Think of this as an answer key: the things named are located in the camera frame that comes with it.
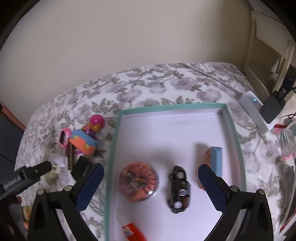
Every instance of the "white tray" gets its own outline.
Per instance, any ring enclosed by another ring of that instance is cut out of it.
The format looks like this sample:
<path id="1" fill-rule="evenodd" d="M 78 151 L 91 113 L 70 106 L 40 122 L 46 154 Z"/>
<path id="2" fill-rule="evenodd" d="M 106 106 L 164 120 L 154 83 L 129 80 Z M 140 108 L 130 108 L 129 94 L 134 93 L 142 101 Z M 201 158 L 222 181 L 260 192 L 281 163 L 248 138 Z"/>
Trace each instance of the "white tray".
<path id="1" fill-rule="evenodd" d="M 106 241 L 126 240 L 116 213 L 124 213 L 148 241 L 204 240 L 221 216 L 198 185 L 197 170 L 210 146 L 222 147 L 222 178 L 246 190 L 242 153 L 225 104 L 198 103 L 123 110 L 117 120 L 106 193 Z M 140 203 L 125 200 L 117 190 L 118 176 L 132 160 L 150 164 L 157 172 L 156 195 Z M 167 200 L 175 165 L 190 183 L 190 205 L 178 214 Z"/>

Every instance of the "white cable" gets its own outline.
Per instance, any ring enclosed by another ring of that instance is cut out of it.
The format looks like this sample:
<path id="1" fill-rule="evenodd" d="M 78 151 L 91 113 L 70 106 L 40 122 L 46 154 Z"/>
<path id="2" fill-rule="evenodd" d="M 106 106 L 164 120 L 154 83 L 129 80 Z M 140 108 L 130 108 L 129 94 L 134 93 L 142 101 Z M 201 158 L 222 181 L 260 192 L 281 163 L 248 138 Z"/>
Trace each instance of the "white cable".
<path id="1" fill-rule="evenodd" d="M 187 67 L 187 68 L 189 68 L 189 69 L 192 69 L 192 70 L 194 70 L 194 71 L 196 71 L 196 72 L 199 72 L 199 73 L 201 73 L 201 74 L 203 74 L 203 75 L 205 75 L 205 76 L 207 76 L 207 77 L 209 77 L 209 78 L 211 78 L 211 79 L 213 79 L 213 80 L 215 80 L 215 81 L 221 83 L 222 85 L 224 85 L 224 86 L 227 87 L 228 89 L 232 90 L 233 92 L 239 94 L 240 96 L 243 94 L 242 92 L 238 91 L 237 89 L 233 88 L 232 86 L 230 86 L 230 85 L 224 83 L 222 80 L 220 80 L 220 79 L 218 79 L 218 78 L 216 78 L 216 77 L 214 77 L 214 76 L 212 76 L 212 75 L 210 75 L 210 74 L 208 74 L 208 73 L 206 73 L 206 72 L 200 71 L 200 70 L 198 70 L 198 69 L 196 69 L 196 68 L 194 68 L 194 67 L 192 67 L 192 66 L 190 66 L 190 65 L 187 65 L 187 64 L 183 64 L 183 63 L 178 63 L 178 64 L 182 64 L 182 65 L 184 65 L 185 67 Z"/>

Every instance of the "blue eraser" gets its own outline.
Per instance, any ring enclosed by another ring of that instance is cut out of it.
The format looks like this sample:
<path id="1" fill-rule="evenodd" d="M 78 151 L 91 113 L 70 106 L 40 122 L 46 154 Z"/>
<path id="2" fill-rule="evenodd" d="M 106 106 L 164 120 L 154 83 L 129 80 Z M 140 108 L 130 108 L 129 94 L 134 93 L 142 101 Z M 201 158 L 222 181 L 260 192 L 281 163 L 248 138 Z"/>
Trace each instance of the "blue eraser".
<path id="1" fill-rule="evenodd" d="M 218 176 L 222 176 L 222 148 L 211 146 L 211 169 Z"/>

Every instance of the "metal pivot screw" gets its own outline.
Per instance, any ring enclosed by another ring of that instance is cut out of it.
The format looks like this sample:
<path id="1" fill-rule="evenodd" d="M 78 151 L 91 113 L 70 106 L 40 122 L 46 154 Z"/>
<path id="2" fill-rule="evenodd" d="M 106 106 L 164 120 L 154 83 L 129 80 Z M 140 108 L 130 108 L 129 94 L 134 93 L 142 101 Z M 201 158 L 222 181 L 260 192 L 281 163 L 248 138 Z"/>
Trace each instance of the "metal pivot screw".
<path id="1" fill-rule="evenodd" d="M 67 185 L 67 186 L 65 186 L 65 188 L 64 188 L 64 190 L 65 191 L 71 191 L 72 190 L 72 186 L 71 185 Z"/>
<path id="2" fill-rule="evenodd" d="M 38 195 L 42 195 L 44 193 L 44 189 L 39 189 L 37 193 Z"/>
<path id="3" fill-rule="evenodd" d="M 237 188 L 237 186 L 231 186 L 230 190 L 233 192 L 237 192 L 238 188 Z"/>
<path id="4" fill-rule="evenodd" d="M 258 189 L 258 192 L 260 193 L 260 194 L 264 194 L 264 190 L 263 189 Z"/>

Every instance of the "black plug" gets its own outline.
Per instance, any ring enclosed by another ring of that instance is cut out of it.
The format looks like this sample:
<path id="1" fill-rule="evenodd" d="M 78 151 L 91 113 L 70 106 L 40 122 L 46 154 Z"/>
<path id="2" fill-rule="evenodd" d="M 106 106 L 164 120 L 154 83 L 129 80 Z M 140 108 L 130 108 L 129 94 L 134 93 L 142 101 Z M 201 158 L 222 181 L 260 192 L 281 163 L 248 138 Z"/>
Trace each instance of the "black plug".
<path id="1" fill-rule="evenodd" d="M 286 102 L 283 99 L 279 99 L 278 96 L 278 91 L 274 91 L 268 96 L 263 106 L 260 108 L 260 114 L 267 124 L 270 124 L 275 117 L 277 117 L 286 104 Z"/>

